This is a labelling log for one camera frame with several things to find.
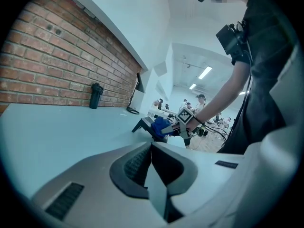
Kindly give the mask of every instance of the floor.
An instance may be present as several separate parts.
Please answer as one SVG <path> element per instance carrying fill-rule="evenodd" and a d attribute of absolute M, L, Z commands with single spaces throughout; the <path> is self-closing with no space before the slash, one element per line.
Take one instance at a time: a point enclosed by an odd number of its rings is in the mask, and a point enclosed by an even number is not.
<path fill-rule="evenodd" d="M 198 135 L 191 138 L 189 149 L 202 152 L 217 152 L 224 143 L 222 137 L 218 133 L 210 133 L 207 137 L 199 137 Z"/>

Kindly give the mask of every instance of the ceiling light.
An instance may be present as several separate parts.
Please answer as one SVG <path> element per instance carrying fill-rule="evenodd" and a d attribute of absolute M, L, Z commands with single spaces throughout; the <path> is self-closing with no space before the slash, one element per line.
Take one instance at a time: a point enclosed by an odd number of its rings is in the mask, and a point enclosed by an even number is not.
<path fill-rule="evenodd" d="M 204 70 L 204 72 L 201 73 L 201 75 L 199 76 L 199 79 L 202 79 L 203 77 L 205 77 L 207 75 L 207 73 L 209 73 L 211 71 L 212 67 L 207 66 L 206 69 Z"/>
<path fill-rule="evenodd" d="M 189 89 L 193 89 L 196 86 L 196 84 L 191 85 Z"/>
<path fill-rule="evenodd" d="M 246 91 L 243 91 L 241 93 L 239 93 L 239 95 L 244 95 Z"/>

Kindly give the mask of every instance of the black stand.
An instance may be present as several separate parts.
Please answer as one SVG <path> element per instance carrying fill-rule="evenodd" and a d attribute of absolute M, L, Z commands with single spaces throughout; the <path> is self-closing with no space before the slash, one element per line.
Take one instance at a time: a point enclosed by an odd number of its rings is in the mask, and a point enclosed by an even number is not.
<path fill-rule="evenodd" d="M 133 128 L 132 132 L 134 133 L 137 129 L 143 128 L 144 130 L 148 131 L 149 134 L 151 134 L 154 141 L 167 143 L 168 136 L 165 137 L 158 136 L 151 127 L 152 123 L 153 120 L 150 117 L 142 118 L 141 120 L 139 120 L 138 124 Z"/>

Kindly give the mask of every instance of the blue object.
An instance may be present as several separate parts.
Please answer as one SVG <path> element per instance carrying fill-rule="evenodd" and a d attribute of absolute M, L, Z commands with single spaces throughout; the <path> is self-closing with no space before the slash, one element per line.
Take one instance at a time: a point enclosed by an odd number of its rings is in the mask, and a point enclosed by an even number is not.
<path fill-rule="evenodd" d="M 158 116 L 155 121 L 151 124 L 152 129 L 155 131 L 155 133 L 158 136 L 164 137 L 166 135 L 170 135 L 173 133 L 173 131 L 171 133 L 162 133 L 162 129 L 168 127 L 171 125 L 171 122 L 168 119 L 164 119 L 161 116 Z"/>

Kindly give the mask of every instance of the black water bottle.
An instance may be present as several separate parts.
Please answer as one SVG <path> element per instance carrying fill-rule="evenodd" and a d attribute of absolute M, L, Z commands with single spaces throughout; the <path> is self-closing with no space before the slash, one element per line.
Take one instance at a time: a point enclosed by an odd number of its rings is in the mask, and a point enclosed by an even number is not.
<path fill-rule="evenodd" d="M 90 100 L 90 108 L 96 109 L 98 107 L 98 102 L 100 96 L 103 94 L 104 89 L 99 85 L 99 83 L 92 84 L 92 95 Z"/>

